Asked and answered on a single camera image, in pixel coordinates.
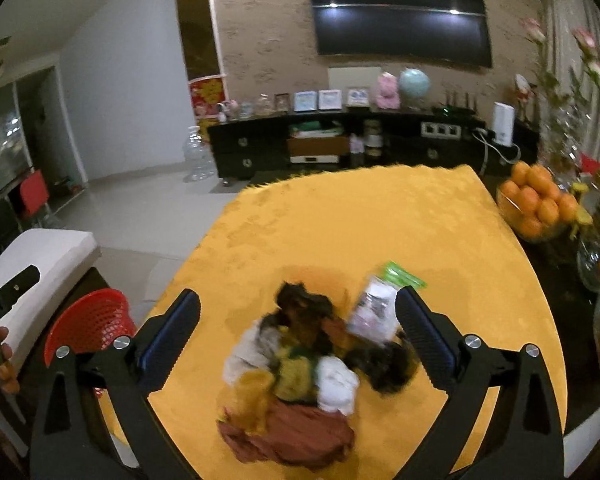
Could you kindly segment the person's left hand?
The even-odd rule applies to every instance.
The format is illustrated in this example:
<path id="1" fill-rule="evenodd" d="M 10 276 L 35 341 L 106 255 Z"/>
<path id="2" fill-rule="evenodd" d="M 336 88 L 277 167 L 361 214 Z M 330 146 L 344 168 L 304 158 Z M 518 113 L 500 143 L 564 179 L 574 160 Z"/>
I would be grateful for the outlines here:
<path id="1" fill-rule="evenodd" d="M 17 394 L 20 390 L 20 385 L 17 380 L 17 372 L 12 366 L 10 359 L 12 358 L 12 348 L 6 344 L 8 336 L 8 328 L 0 326 L 0 345 L 2 362 L 0 365 L 0 386 L 4 393 Z"/>

